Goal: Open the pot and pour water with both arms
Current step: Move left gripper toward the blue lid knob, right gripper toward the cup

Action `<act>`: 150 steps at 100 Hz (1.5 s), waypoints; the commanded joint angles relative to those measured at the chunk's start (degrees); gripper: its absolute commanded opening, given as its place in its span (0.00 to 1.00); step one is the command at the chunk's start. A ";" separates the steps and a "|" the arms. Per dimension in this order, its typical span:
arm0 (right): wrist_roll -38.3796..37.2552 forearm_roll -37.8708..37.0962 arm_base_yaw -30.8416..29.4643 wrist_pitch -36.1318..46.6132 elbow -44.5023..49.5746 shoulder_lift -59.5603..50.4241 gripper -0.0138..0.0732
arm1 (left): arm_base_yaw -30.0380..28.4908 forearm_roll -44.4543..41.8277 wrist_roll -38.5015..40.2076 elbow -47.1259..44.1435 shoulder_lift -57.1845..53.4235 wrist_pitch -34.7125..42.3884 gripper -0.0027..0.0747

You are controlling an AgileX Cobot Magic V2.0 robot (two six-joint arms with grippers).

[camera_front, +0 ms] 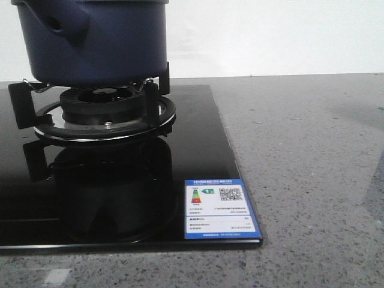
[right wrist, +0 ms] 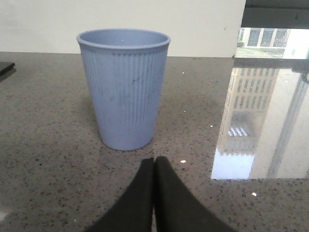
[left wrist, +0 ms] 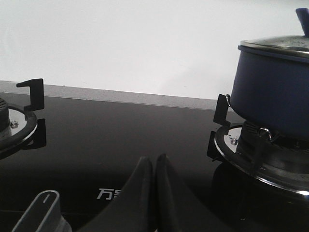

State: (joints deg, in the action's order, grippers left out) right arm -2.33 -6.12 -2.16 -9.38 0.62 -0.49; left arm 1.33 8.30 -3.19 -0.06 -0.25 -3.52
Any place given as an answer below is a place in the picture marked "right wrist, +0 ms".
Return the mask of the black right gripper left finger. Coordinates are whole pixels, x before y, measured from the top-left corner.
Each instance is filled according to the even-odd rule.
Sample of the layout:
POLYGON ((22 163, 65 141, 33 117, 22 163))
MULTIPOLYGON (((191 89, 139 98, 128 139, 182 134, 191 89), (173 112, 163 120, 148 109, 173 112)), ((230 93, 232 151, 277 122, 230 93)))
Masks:
POLYGON ((153 215, 154 159, 141 161, 119 200, 87 232, 150 232, 153 215))

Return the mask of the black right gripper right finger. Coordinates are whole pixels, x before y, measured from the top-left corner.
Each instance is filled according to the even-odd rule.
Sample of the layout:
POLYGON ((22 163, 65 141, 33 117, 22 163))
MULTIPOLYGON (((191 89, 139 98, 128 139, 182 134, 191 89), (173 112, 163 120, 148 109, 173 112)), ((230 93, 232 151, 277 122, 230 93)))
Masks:
POLYGON ((233 232, 189 191, 166 157, 154 164, 154 210, 158 232, 233 232))

